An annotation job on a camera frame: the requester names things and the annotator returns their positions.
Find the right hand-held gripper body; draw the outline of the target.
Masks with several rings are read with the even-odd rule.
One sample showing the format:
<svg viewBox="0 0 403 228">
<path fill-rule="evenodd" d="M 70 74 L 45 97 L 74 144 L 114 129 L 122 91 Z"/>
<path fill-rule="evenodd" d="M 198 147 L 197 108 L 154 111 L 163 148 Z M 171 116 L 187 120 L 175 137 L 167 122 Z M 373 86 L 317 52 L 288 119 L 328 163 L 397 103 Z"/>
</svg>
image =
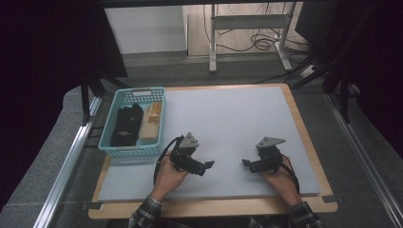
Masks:
<svg viewBox="0 0 403 228">
<path fill-rule="evenodd" d="M 283 162 L 283 157 L 277 148 L 277 145 L 281 143 L 285 143 L 285 140 L 271 137 L 264 137 L 257 143 L 256 148 L 260 157 L 257 168 L 267 168 L 271 173 L 278 171 Z"/>
</svg>

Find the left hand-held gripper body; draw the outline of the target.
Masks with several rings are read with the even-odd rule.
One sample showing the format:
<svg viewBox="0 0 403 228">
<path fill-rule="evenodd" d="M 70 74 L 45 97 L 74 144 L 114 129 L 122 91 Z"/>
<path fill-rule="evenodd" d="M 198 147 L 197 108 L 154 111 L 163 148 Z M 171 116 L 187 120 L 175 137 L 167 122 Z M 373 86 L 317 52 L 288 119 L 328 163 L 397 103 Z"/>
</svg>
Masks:
<svg viewBox="0 0 403 228">
<path fill-rule="evenodd" d="M 177 171 L 187 171 L 190 165 L 200 165 L 198 161 L 192 159 L 192 154 L 198 146 L 199 143 L 191 132 L 185 136 L 180 136 L 170 154 L 170 160 Z"/>
</svg>

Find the cream orange glove with tag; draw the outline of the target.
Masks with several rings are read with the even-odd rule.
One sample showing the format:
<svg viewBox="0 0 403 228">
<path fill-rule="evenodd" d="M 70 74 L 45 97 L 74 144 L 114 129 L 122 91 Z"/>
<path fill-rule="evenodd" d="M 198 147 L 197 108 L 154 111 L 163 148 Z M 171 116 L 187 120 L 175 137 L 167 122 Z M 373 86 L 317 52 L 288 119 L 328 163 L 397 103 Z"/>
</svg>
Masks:
<svg viewBox="0 0 403 228">
<path fill-rule="evenodd" d="M 158 140 L 163 103 L 154 102 L 144 110 L 139 138 L 143 143 L 154 143 Z"/>
</svg>

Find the black glove with logo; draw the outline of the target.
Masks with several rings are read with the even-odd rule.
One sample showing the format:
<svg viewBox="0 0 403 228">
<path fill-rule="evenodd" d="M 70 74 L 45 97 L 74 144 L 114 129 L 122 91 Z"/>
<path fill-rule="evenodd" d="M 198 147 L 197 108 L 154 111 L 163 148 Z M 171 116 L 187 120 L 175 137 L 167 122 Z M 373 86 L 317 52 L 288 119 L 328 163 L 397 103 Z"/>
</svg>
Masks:
<svg viewBox="0 0 403 228">
<path fill-rule="evenodd" d="M 131 107 L 119 108 L 110 145 L 135 146 L 139 138 L 143 115 L 144 111 L 137 103 Z"/>
</svg>

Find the teal plastic basket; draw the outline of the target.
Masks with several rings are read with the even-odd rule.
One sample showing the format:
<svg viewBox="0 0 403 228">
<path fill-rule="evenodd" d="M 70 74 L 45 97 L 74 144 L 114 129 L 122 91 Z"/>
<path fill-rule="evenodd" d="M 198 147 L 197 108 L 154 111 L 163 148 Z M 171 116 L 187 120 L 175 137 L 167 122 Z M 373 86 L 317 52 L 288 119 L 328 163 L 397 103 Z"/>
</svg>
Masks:
<svg viewBox="0 0 403 228">
<path fill-rule="evenodd" d="M 118 112 L 125 107 L 130 108 L 138 104 L 146 109 L 155 102 L 162 103 L 160 127 L 155 142 L 147 142 L 138 139 L 135 145 L 113 146 L 111 144 L 112 133 L 118 122 Z M 128 88 L 119 89 L 115 92 L 112 105 L 109 109 L 103 133 L 98 142 L 98 148 L 105 151 L 111 157 L 157 157 L 163 147 L 163 126 L 165 115 L 165 89 L 163 87 Z"/>
</svg>

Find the person's left hand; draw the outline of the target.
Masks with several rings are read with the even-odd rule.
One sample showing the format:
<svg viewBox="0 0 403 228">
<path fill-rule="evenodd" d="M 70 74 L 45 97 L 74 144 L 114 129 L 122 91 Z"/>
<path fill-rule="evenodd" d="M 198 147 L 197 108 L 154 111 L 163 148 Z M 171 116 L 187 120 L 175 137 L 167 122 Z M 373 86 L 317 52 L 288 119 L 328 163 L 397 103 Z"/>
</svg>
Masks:
<svg viewBox="0 0 403 228">
<path fill-rule="evenodd" d="M 176 170 L 170 158 L 165 156 L 161 162 L 150 197 L 162 202 L 169 193 L 174 191 L 184 181 L 187 175 L 186 171 Z"/>
</svg>

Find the person's right hand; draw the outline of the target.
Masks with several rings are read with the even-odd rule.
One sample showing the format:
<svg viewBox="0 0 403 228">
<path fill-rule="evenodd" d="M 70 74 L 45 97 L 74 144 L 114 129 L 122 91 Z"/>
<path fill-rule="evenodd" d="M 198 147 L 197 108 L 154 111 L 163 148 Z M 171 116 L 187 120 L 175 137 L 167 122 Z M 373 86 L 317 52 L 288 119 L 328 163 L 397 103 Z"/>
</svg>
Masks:
<svg viewBox="0 0 403 228">
<path fill-rule="evenodd" d="M 269 183 L 271 188 L 288 207 L 302 203 L 302 198 L 297 192 L 297 187 L 286 169 L 280 167 L 276 174 L 262 172 L 260 175 Z"/>
</svg>

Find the grey foam mat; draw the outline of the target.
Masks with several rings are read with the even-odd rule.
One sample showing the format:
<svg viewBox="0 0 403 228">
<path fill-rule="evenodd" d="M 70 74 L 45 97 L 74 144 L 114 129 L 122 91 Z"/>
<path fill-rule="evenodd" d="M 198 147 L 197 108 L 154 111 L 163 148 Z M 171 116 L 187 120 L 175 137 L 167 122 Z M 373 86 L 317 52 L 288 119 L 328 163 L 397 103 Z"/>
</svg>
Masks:
<svg viewBox="0 0 403 228">
<path fill-rule="evenodd" d="M 256 161 L 256 144 L 265 137 L 284 139 L 280 152 L 292 160 L 300 194 L 315 196 L 320 187 L 280 86 L 191 89 L 165 95 L 163 145 L 190 132 L 200 146 L 193 158 L 212 161 L 203 176 L 188 175 L 170 200 L 256 198 L 275 192 L 242 164 Z"/>
</svg>

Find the black stand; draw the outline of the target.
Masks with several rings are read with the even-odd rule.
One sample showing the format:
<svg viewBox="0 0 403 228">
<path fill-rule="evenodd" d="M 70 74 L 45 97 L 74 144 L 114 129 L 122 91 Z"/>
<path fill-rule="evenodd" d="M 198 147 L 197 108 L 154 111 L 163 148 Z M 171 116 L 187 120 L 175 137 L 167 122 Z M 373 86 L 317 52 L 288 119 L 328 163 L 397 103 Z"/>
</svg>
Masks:
<svg viewBox="0 0 403 228">
<path fill-rule="evenodd" d="M 101 82 L 102 79 L 105 79 L 120 88 L 129 88 L 128 84 L 121 82 L 120 80 L 110 75 L 107 75 L 99 69 L 96 69 L 93 73 L 83 76 L 80 84 L 83 108 L 83 125 L 87 125 L 90 120 L 90 103 L 88 91 L 91 90 L 92 94 L 96 98 L 102 98 L 106 94 L 106 89 Z"/>
<path fill-rule="evenodd" d="M 305 78 L 293 83 L 293 80 L 310 64 L 317 59 L 317 54 L 310 54 L 294 69 L 288 72 L 284 83 L 290 88 L 300 88 L 312 82 L 314 79 L 328 73 L 321 89 L 324 93 L 333 93 L 337 86 L 340 86 L 339 93 L 339 114 L 342 119 L 348 124 L 350 122 L 348 116 L 348 100 L 349 100 L 349 77 L 344 64 L 348 51 L 341 50 L 328 64 L 322 65 L 319 69 L 309 74 Z"/>
</svg>

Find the white panel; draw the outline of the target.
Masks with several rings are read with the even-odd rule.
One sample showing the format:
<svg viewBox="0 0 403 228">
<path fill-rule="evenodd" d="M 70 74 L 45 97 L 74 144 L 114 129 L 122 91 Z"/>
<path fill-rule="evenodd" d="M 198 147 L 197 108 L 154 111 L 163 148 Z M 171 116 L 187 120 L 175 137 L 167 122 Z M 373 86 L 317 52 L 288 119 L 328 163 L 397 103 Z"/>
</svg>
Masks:
<svg viewBox="0 0 403 228">
<path fill-rule="evenodd" d="M 187 50 L 181 6 L 105 9 L 122 54 Z"/>
</svg>

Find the aluminium rail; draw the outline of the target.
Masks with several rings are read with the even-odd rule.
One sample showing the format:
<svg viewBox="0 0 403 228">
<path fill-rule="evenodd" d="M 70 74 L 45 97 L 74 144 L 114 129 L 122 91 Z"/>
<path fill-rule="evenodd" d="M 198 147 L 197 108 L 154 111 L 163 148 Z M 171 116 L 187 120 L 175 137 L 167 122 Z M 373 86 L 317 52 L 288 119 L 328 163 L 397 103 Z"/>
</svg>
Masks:
<svg viewBox="0 0 403 228">
<path fill-rule="evenodd" d="M 340 114 L 339 104 L 337 103 L 337 101 L 329 94 L 325 94 L 324 98 L 332 109 L 332 112 L 334 113 L 338 124 L 340 125 L 344 135 L 346 136 L 350 146 L 352 147 L 355 156 L 358 159 L 358 162 L 360 163 L 364 173 L 370 181 L 371 186 L 378 196 L 394 228 L 403 228 L 403 210 L 398 205 L 392 191 L 387 186 L 386 182 L 382 180 L 380 174 L 376 170 L 373 162 L 371 161 L 367 151 L 365 150 L 363 144 L 356 135 L 352 126 L 347 123 Z"/>
<path fill-rule="evenodd" d="M 32 228 L 48 228 L 57 210 L 58 204 L 65 192 L 70 176 L 84 148 L 86 138 L 94 122 L 102 98 L 94 98 L 89 105 L 89 118 L 85 125 L 81 125 L 75 135 L 74 141 L 68 150 L 61 169 L 49 191 L 48 197 Z"/>
</svg>

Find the white metal desk frame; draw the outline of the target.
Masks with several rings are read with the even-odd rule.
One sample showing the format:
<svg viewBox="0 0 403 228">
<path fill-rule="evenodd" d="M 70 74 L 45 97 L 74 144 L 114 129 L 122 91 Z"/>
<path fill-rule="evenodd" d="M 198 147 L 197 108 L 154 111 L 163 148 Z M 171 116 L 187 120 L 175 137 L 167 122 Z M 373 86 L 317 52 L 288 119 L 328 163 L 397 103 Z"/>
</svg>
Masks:
<svg viewBox="0 0 403 228">
<path fill-rule="evenodd" d="M 294 16 L 296 3 L 292 3 L 288 10 L 282 14 L 252 14 L 252 15 L 217 15 L 216 4 L 211 5 L 210 15 L 210 48 L 209 71 L 217 71 L 217 30 L 241 29 L 272 29 L 280 31 L 274 46 L 285 71 L 291 71 L 292 66 L 284 50 L 284 43 Z"/>
</svg>

